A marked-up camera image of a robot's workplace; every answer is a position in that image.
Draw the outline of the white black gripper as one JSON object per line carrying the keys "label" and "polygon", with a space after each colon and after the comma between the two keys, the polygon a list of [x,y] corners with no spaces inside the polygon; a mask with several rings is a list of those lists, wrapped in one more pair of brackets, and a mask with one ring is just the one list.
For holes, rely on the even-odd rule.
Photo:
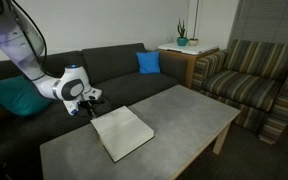
{"label": "white black gripper", "polygon": [[70,115],[77,115],[79,108],[86,108],[91,118],[96,118],[93,104],[97,103],[102,95],[102,91],[92,88],[89,92],[81,93],[75,99],[64,101],[64,105]]}

